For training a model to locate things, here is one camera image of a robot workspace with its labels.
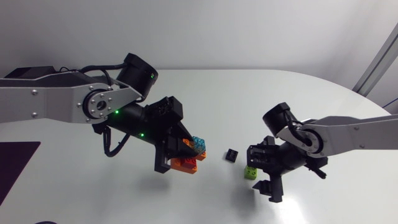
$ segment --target white table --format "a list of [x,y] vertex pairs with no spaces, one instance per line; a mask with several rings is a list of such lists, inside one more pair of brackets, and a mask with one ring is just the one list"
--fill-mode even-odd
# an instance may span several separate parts
[[[154,172],[154,146],[131,138],[114,158],[90,125],[47,119],[0,124],[0,141],[42,141],[0,207],[0,223],[398,223],[398,151],[329,158],[325,180],[301,167],[282,177],[283,202],[243,178],[246,149],[271,135],[262,115],[286,101],[297,119],[388,115],[333,83],[276,70],[160,70],[146,104],[183,104],[206,141],[196,174]],[[123,133],[113,131],[113,145]],[[239,151],[234,164],[223,159]]]

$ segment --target green lego brick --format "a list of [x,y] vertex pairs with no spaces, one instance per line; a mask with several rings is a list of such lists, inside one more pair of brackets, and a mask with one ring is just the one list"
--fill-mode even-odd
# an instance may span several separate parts
[[244,168],[244,178],[249,180],[255,180],[257,177],[257,169],[253,167],[246,166]]

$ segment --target black lego brick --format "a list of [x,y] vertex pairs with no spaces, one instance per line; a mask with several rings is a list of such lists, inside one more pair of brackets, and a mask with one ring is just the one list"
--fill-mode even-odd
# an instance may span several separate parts
[[228,149],[226,153],[225,159],[231,162],[235,162],[236,157],[238,156],[238,152],[232,149]]

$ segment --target white wall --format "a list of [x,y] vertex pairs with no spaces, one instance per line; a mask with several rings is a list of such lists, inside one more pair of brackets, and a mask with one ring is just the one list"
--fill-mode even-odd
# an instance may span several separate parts
[[396,0],[0,3],[0,73],[118,63],[273,68],[352,88],[398,21]]

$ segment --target robotic arm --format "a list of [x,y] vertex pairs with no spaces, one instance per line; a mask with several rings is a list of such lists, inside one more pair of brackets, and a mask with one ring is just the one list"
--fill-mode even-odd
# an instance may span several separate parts
[[[107,70],[119,69],[117,79],[109,77]],[[93,70],[101,70],[105,77],[85,75]],[[134,136],[155,146],[155,171],[164,173],[171,168],[169,159],[195,158],[205,147],[181,123],[182,104],[173,96],[145,107],[137,104],[145,100],[157,77],[154,68],[133,54],[119,65],[90,65],[67,72],[53,67],[17,68],[0,79],[0,123],[49,118],[92,124],[103,135],[109,157]],[[110,127],[126,133],[113,151]]]
[[325,179],[320,168],[328,164],[327,156],[354,149],[398,147],[398,115],[369,119],[329,116],[299,122],[289,106],[281,103],[268,111],[263,120],[271,133],[285,143],[275,145],[274,138],[267,136],[263,142],[249,146],[247,164],[269,174],[270,180],[259,181],[253,188],[271,196],[271,202],[282,201],[281,176],[296,168],[305,166]]

